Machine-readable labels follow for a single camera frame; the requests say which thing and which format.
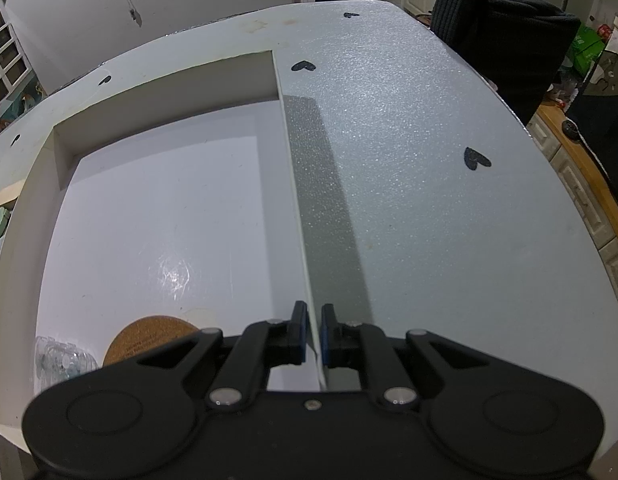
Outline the round cork coaster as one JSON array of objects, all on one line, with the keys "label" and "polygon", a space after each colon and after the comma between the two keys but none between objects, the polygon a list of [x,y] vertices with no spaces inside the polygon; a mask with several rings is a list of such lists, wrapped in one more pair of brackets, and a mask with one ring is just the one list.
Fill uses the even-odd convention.
[{"label": "round cork coaster", "polygon": [[173,316],[152,315],[139,318],[127,325],[111,341],[103,359],[103,366],[130,359],[197,331],[198,328],[192,323]]}]

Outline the white shallow tray box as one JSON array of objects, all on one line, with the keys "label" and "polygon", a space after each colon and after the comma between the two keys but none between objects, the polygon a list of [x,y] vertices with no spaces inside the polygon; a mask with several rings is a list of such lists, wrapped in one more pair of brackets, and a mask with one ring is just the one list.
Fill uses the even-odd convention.
[{"label": "white shallow tray box", "polygon": [[101,360],[139,318],[233,335],[311,297],[272,52],[103,90],[51,126],[5,232],[0,428],[36,393],[40,337]]}]

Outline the clear plastic blister case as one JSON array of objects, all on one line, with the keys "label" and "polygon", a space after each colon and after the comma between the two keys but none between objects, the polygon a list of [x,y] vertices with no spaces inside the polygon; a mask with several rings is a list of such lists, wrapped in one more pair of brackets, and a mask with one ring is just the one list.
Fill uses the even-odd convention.
[{"label": "clear plastic blister case", "polygon": [[36,337],[34,345],[34,392],[40,393],[96,370],[98,364],[88,352],[74,344],[50,337]]}]

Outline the black fabric chair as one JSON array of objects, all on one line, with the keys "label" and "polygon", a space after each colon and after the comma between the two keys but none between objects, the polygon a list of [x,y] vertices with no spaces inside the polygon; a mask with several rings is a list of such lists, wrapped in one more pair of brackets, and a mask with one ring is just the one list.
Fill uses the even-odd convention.
[{"label": "black fabric chair", "polygon": [[430,29],[528,124],[580,25],[544,0],[436,0]]}]

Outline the white drawer shelf unit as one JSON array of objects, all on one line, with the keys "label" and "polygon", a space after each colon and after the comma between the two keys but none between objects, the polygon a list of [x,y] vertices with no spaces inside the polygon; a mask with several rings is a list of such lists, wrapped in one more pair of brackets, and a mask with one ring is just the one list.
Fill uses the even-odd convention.
[{"label": "white drawer shelf unit", "polygon": [[0,105],[16,93],[31,72],[15,29],[0,9]]}]

